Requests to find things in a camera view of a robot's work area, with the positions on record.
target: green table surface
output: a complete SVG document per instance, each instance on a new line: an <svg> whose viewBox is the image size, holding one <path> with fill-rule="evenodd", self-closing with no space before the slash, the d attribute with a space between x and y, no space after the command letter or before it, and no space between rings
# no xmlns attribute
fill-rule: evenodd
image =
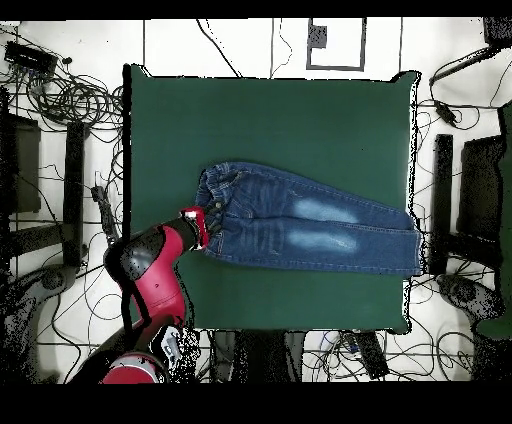
<svg viewBox="0 0 512 424"><path fill-rule="evenodd" d="M194 204L201 171L257 162L406 209L411 90L395 82L148 77L132 66L132 231ZM403 280L179 260L197 328L406 331Z"/></svg>

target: jeans leg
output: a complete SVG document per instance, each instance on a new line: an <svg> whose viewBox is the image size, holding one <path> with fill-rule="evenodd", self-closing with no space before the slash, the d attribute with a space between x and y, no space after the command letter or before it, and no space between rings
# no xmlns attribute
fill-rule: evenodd
<svg viewBox="0 0 512 424"><path fill-rule="evenodd" d="M242 265L282 269L419 274L420 233L404 211L298 175L230 162L205 171L200 206L222 230L205 253Z"/></svg>

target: black border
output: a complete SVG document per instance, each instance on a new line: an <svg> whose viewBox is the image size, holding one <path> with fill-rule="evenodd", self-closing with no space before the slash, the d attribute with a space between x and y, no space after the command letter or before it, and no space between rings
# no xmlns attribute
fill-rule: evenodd
<svg viewBox="0 0 512 424"><path fill-rule="evenodd" d="M132 67L123 65L123 223L122 240L127 243L131 237L132 222Z"/></svg>

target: metal frame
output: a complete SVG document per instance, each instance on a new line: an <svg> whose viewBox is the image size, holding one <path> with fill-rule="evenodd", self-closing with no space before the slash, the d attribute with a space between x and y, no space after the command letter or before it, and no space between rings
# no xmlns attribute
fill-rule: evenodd
<svg viewBox="0 0 512 424"><path fill-rule="evenodd" d="M88 131L83 122L70 122L66 136L64 175L64 223L10 231L9 215L16 211L14 175L17 172L16 135L9 117L9 94L0 88L0 286L10 275L10 259L24 253L62 243L63 266L78 268L85 255L83 242L84 142Z"/></svg>

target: denim jeans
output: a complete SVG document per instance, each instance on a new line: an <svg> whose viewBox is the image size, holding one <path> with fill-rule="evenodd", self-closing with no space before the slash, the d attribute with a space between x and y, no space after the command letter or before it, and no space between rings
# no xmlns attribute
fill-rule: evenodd
<svg viewBox="0 0 512 424"><path fill-rule="evenodd" d="M421 233L404 211L263 165L225 162L201 174L196 204L220 231L205 254L238 265L421 273Z"/></svg>

